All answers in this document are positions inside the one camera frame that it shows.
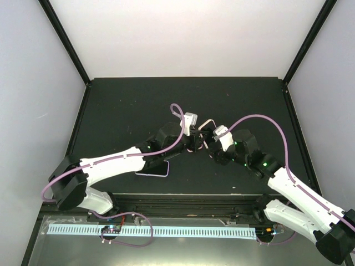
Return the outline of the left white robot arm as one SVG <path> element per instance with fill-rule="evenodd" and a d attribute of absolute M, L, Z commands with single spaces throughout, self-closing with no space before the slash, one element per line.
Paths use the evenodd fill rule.
<path fill-rule="evenodd" d="M 97 158 L 65 157 L 49 178 L 58 209 L 68 211 L 80 207 L 101 215 L 106 221 L 115 220 L 119 207 L 113 194 L 96 190 L 94 184 L 129 172 L 166 177 L 170 168 L 168 160 L 184 150 L 200 149 L 202 135 L 202 131 L 186 122 L 169 122 L 156 135 L 123 152 Z"/>

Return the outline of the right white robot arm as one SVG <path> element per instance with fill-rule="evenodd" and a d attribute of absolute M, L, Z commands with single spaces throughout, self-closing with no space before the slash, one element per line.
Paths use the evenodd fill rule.
<path fill-rule="evenodd" d="M 263 152 L 249 130 L 232 134 L 220 126 L 208 137 L 205 146 L 216 163 L 240 164 L 294 205 L 290 207 L 263 195 L 259 205 L 252 209 L 256 222 L 269 220 L 283 224 L 309 239 L 334 264 L 342 264 L 354 252 L 354 210 L 345 211 L 308 187 L 274 156 Z"/>

